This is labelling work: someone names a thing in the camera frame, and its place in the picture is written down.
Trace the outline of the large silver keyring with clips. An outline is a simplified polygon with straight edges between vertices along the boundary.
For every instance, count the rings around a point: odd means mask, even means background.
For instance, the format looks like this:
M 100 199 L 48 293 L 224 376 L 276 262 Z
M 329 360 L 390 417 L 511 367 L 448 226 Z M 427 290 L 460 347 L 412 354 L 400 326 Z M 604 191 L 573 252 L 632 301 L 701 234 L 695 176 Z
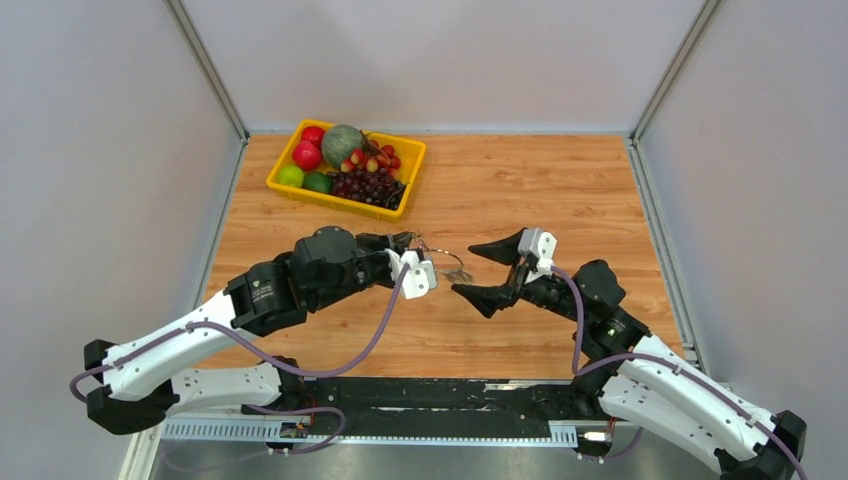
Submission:
M 424 257 L 434 264 L 435 271 L 451 284 L 474 283 L 473 275 L 467 270 L 465 262 L 456 253 L 449 250 L 431 247 L 419 232 L 411 234 L 410 244 L 423 251 Z

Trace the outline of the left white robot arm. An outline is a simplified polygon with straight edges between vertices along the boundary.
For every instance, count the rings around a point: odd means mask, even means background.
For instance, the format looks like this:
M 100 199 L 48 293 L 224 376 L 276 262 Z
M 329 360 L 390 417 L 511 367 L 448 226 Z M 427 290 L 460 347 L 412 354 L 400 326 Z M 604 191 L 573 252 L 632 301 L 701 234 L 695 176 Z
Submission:
M 304 382 L 320 372 L 292 359 L 258 353 L 258 363 L 203 369 L 230 346 L 249 351 L 277 331 L 372 286 L 393 299 L 420 298 L 438 284 L 432 261 L 410 233 L 355 235 L 325 226 L 292 250 L 258 263 L 181 318 L 123 344 L 95 340 L 84 349 L 82 395 L 88 418 L 115 435 L 137 433 L 192 410 L 236 406 L 247 414 L 309 416 Z

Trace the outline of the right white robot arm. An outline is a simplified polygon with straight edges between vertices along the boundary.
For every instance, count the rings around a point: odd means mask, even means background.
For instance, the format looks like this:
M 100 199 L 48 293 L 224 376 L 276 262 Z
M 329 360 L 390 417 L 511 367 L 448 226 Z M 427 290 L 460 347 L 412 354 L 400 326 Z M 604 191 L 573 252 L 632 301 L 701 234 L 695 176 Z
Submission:
M 453 291 L 484 317 L 524 301 L 576 324 L 571 403 L 584 417 L 629 421 L 683 449 L 722 479 L 804 479 L 807 424 L 731 392 L 677 355 L 621 305 L 626 296 L 602 259 L 572 276 L 554 262 L 557 240 L 541 228 L 472 245 L 509 267 L 499 286 Z

